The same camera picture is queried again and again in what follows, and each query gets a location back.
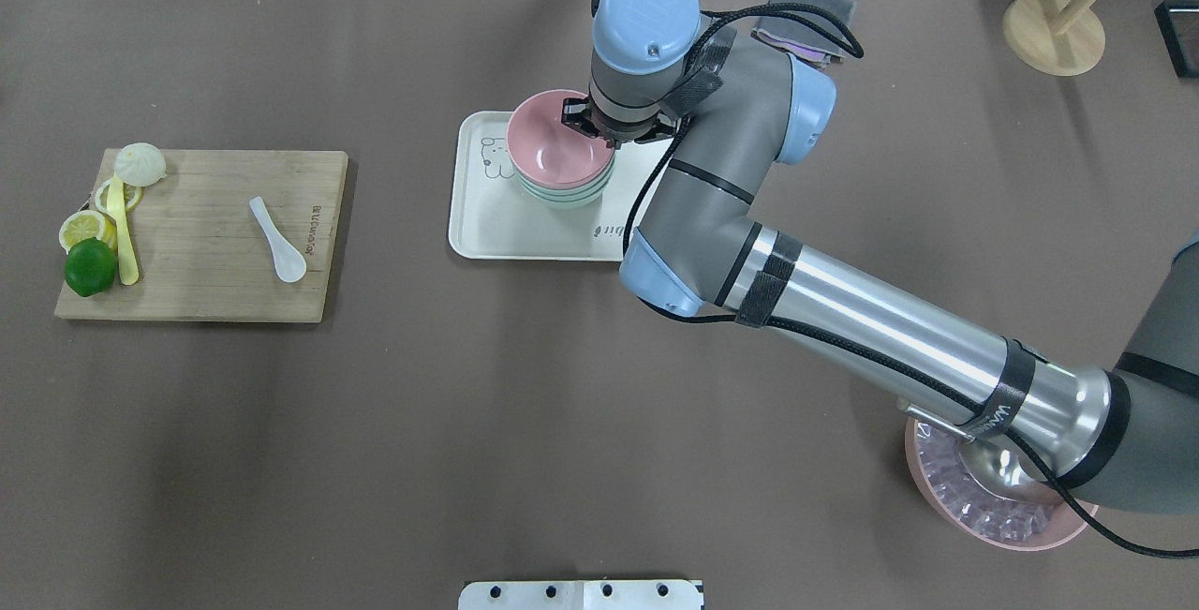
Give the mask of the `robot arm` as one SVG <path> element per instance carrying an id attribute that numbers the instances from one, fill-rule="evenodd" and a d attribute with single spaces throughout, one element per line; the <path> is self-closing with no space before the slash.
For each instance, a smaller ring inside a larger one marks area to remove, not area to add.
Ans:
<path id="1" fill-rule="evenodd" d="M 811 153 L 836 86 L 793 53 L 741 40 L 735 24 L 797 23 L 861 58 L 835 12 L 784 0 L 591 10 L 588 93 L 561 103 L 561 123 L 609 146 L 669 141 L 629 209 L 625 289 L 676 322 L 791 334 L 908 401 L 912 417 L 1014 452 L 1035 485 L 1117 546 L 1195 558 L 1131 543 L 1087 512 L 1195 513 L 1195 240 L 1171 259 L 1117 363 L 1068 372 L 749 216 L 771 167 Z"/>

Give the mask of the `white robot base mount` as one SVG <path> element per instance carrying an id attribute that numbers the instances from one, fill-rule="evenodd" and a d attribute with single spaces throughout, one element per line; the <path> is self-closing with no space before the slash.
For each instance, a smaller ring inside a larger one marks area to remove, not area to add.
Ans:
<path id="1" fill-rule="evenodd" d="M 468 582 L 458 609 L 705 609 L 703 582 L 686 579 Z"/>

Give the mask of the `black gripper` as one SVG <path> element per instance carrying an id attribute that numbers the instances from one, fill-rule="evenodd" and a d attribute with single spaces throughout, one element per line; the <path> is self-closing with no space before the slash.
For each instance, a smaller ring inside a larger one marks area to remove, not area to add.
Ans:
<path id="1" fill-rule="evenodd" d="M 671 139 L 677 135 L 677 123 L 664 113 L 655 113 L 639 122 L 621 122 L 600 110 L 590 97 L 565 97 L 561 123 L 582 135 L 603 140 L 609 147 L 626 143 L 644 144 Z"/>

